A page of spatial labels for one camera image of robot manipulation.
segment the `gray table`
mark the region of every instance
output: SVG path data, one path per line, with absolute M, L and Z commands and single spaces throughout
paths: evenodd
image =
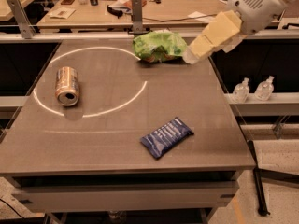
M 148 65 L 132 50 L 131 39 L 59 47 L 0 144 L 0 175 L 30 210 L 215 210 L 254 167 L 209 60 Z M 68 108 L 54 97 L 63 66 L 81 91 Z M 139 139 L 175 116 L 195 135 L 155 160 Z

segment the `desk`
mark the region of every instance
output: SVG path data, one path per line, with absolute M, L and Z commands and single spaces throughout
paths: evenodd
M 216 209 L 254 167 L 209 60 L 148 65 L 131 52 L 117 38 L 57 50 L 0 144 L 0 175 L 31 211 Z M 68 108 L 54 97 L 66 65 L 81 90 Z M 155 160 L 139 139 L 175 116 L 195 135 Z
M 76 11 L 68 19 L 52 19 L 46 15 L 38 24 L 40 29 L 92 29 L 92 28 L 131 28 L 132 20 L 130 15 L 117 18 L 107 12 L 107 5 L 114 1 L 99 1 L 98 6 L 80 5 L 78 0 L 67 7 Z M 61 2 L 52 9 L 61 7 Z M 161 4 L 149 2 L 143 7 L 143 17 L 155 20 L 173 20 L 187 18 L 194 11 L 204 14 L 217 14 L 225 10 L 225 4 L 219 0 L 162 0 Z M 145 27 L 171 27 L 171 26 L 203 26 L 197 20 L 158 22 L 143 20 Z

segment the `wrapper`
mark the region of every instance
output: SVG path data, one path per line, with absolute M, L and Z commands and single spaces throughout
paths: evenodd
M 193 134 L 194 132 L 182 120 L 175 117 L 164 126 L 142 137 L 140 141 L 154 158 L 159 159 L 169 149 Z
M 141 60 L 163 63 L 182 57 L 187 44 L 178 33 L 162 30 L 136 37 L 133 48 Z

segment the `green plastic bag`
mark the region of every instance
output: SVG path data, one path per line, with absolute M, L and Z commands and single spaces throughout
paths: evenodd
M 178 33 L 162 30 L 136 37 L 133 48 L 141 60 L 163 63 L 182 57 L 187 44 Z

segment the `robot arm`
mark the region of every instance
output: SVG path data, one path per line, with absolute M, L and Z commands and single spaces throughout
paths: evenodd
M 187 63 L 204 60 L 213 52 L 234 49 L 247 35 L 264 29 L 295 0 L 228 0 L 226 12 L 216 18 L 188 46 Z
M 241 32 L 253 35 L 277 18 L 294 0 L 228 0 L 227 9 L 239 14 Z

